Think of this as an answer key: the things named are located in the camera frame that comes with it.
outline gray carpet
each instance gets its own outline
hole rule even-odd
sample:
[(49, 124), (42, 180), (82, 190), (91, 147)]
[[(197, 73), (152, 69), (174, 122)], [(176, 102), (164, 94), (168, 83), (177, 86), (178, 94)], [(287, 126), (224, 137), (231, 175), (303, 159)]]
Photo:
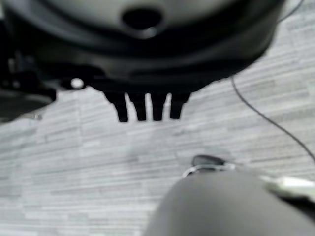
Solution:
[[(314, 10), (307, 0), (280, 25), (268, 54), (236, 77), (246, 99), (313, 152)], [(196, 93), (181, 121), (166, 109), (164, 122), (133, 116), (121, 124), (92, 89), (59, 97), (42, 121), (0, 126), (1, 236), (138, 236), (200, 153), (315, 179), (305, 151), (248, 109), (229, 80)]]

